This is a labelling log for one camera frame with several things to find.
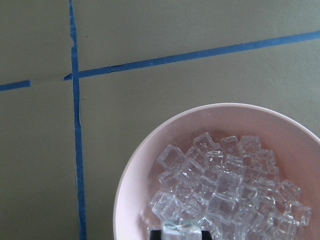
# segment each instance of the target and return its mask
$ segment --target bowl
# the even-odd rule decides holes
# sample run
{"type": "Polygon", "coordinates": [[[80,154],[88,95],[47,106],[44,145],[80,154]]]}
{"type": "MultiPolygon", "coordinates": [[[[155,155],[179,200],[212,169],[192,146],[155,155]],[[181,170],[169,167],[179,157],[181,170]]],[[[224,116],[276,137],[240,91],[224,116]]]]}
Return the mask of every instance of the bowl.
{"type": "Polygon", "coordinates": [[[135,150],[120,179],[113,209],[115,240],[147,240],[147,227],[160,221],[148,206],[164,168],[155,160],[168,143],[187,151],[193,139],[209,132],[215,142],[231,135],[257,135],[273,149],[280,175],[302,188],[299,199],[311,207],[304,240],[320,236],[320,139],[278,112],[242,103],[217,103],[184,111],[157,127],[135,150]]]}

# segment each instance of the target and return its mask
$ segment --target short blue tape piece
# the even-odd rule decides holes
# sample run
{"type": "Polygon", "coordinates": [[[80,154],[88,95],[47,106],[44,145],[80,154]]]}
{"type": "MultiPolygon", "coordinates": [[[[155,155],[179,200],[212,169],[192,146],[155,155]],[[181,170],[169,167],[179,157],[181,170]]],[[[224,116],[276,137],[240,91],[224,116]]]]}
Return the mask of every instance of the short blue tape piece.
{"type": "Polygon", "coordinates": [[[71,48],[71,62],[72,62],[75,166],[76,166],[76,187],[77,187],[77,199],[78,199],[79,239],[87,240],[84,166],[83,166],[83,156],[82,156],[82,136],[81,136],[81,122],[80,122],[80,88],[79,88],[79,66],[78,66],[78,51],[77,51],[77,31],[76,31],[74,8],[73,8],[72,0],[69,0],[69,14],[70,14],[70,35],[73,40],[73,46],[71,48]]]}
{"type": "Polygon", "coordinates": [[[13,83],[0,85],[0,92],[1,91],[12,90],[12,89],[26,88],[26,87],[30,87],[30,86],[31,86],[31,81],[30,80],[13,82],[13,83]]]}
{"type": "MultiPolygon", "coordinates": [[[[282,36],[282,37],[270,38],[270,39],[265,39],[260,41],[240,43],[240,44],[231,45],[231,46],[223,46],[223,47],[217,47],[217,48],[206,49],[201,51],[194,51],[194,52],[183,53],[178,55],[159,57],[159,58],[154,58],[149,60],[130,62],[122,65],[106,66],[101,68],[84,70],[79,72],[79,77],[85,78],[85,77],[91,77],[96,75],[108,74],[112,72],[140,69],[140,68],[152,67],[157,65],[170,64],[170,63],[176,63],[181,61],[200,59],[200,58],[242,52],[242,51],[253,50],[253,49],[266,48],[266,47],[283,45],[283,44],[291,44],[291,43],[297,43],[297,42],[314,40],[314,39],[320,39],[320,31],[282,36]]],[[[70,79],[72,79],[72,73],[65,76],[63,80],[65,81],[70,79]]]]}

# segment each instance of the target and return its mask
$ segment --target gray surface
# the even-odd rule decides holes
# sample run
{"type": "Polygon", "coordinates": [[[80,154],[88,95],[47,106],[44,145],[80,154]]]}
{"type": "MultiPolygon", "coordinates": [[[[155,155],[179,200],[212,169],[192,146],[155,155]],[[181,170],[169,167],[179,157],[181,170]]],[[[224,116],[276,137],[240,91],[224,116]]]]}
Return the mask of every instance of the gray surface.
{"type": "MultiPolygon", "coordinates": [[[[75,1],[81,70],[318,31],[319,1],[75,1]]],[[[68,2],[0,2],[0,239],[77,239],[68,2]]],[[[320,136],[320,40],[82,78],[88,240],[112,239],[140,142],[193,107],[266,107],[320,136]]]]}
{"type": "Polygon", "coordinates": [[[112,238],[121,172],[158,125],[213,103],[262,106],[320,136],[320,40],[238,52],[81,81],[88,239],[112,238]]]}

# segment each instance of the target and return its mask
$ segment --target blue tape strip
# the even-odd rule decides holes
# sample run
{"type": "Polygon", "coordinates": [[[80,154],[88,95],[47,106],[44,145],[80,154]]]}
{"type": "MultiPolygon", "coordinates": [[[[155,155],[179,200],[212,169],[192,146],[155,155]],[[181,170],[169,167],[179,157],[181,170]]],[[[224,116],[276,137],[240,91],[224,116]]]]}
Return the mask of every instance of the blue tape strip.
{"type": "MultiPolygon", "coordinates": [[[[212,49],[201,50],[201,51],[194,51],[194,52],[183,53],[178,55],[159,57],[159,58],[154,58],[149,60],[130,62],[130,63],[116,65],[116,66],[106,66],[101,68],[84,70],[79,72],[79,77],[85,78],[85,77],[96,76],[101,74],[108,74],[112,72],[140,69],[140,68],[152,67],[157,65],[170,64],[175,62],[206,58],[206,57],[230,54],[235,52],[242,52],[242,51],[253,50],[253,49],[266,48],[266,47],[283,45],[283,44],[291,44],[291,43],[297,43],[297,42],[314,40],[314,39],[320,39],[320,31],[282,36],[282,37],[270,38],[270,39],[265,39],[260,41],[252,41],[247,43],[240,43],[240,44],[231,45],[231,46],[223,46],[223,47],[212,48],[212,49]]],[[[65,76],[63,80],[64,81],[70,80],[71,78],[72,78],[72,73],[65,76]]]]}
{"type": "Polygon", "coordinates": [[[30,80],[13,82],[13,83],[0,85],[0,92],[1,91],[12,90],[12,89],[26,88],[26,87],[30,87],[30,86],[31,86],[31,81],[30,80]]]}
{"type": "Polygon", "coordinates": [[[77,187],[77,199],[78,199],[79,239],[87,240],[84,166],[83,166],[83,156],[82,156],[82,136],[81,136],[81,122],[80,122],[80,88],[79,88],[79,66],[78,66],[78,51],[77,51],[77,31],[76,31],[74,8],[73,8],[72,0],[69,0],[69,14],[70,14],[70,36],[73,40],[73,46],[71,48],[71,62],[72,62],[75,166],[76,166],[76,187],[77,187]]]}

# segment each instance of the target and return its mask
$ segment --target round container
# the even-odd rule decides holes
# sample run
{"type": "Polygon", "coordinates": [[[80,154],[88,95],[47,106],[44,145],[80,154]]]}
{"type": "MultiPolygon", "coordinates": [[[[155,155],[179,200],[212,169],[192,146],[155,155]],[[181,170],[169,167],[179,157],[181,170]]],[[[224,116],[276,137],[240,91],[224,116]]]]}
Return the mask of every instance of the round container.
{"type": "Polygon", "coordinates": [[[168,143],[189,149],[193,139],[209,132],[215,142],[231,135],[257,135],[265,149],[273,149],[280,175],[302,188],[299,199],[311,207],[304,240],[320,236],[320,139],[296,121],[275,111],[241,103],[196,107],[167,120],[135,150],[118,185],[114,212],[115,240],[146,240],[147,227],[160,221],[148,202],[159,189],[164,171],[155,160],[168,143]]]}

